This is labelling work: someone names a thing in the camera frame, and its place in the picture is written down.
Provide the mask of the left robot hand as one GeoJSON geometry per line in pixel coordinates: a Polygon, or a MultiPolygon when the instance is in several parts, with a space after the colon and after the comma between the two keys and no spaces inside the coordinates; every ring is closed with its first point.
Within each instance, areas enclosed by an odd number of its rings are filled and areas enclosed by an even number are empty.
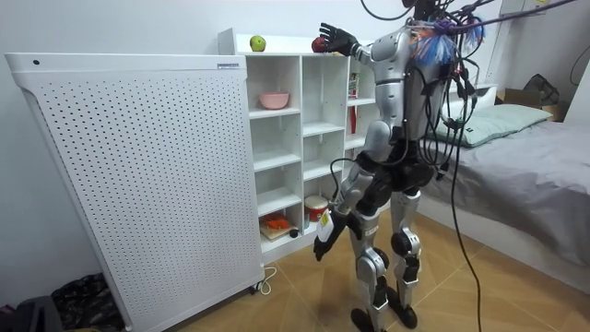
{"type": "Polygon", "coordinates": [[[322,214],[313,243],[313,253],[317,261],[321,261],[332,249],[343,230],[348,226],[349,217],[350,214],[342,214],[331,208],[322,214]]]}

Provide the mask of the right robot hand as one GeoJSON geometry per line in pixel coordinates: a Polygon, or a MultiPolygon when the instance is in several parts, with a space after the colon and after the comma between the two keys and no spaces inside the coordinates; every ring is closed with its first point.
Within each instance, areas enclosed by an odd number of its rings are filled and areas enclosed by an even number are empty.
{"type": "Polygon", "coordinates": [[[361,47],[356,37],[341,28],[322,22],[319,31],[320,37],[324,39],[325,53],[340,53],[344,56],[351,56],[361,47]]]}

